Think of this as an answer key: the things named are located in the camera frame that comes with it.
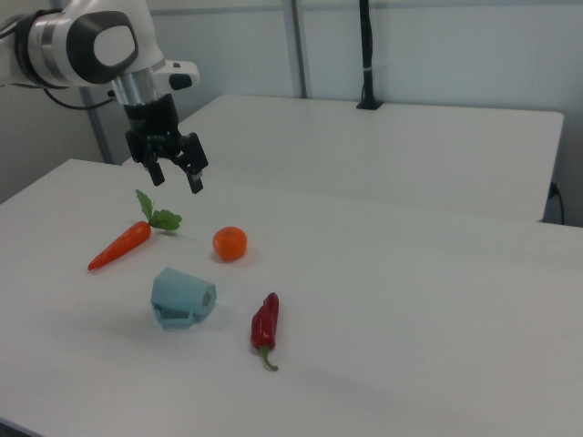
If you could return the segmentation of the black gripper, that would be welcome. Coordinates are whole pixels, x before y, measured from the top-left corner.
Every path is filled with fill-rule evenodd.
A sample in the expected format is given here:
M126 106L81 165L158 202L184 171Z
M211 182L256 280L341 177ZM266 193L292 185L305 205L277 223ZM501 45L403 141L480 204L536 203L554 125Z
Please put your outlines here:
M202 172L209 161L196 133L179 131L179 116L172 95L137 106L124 106L130 130L126 133L131 156L146 167L155 187L165 182L159 158L170 159L186 174L190 191L203 190Z

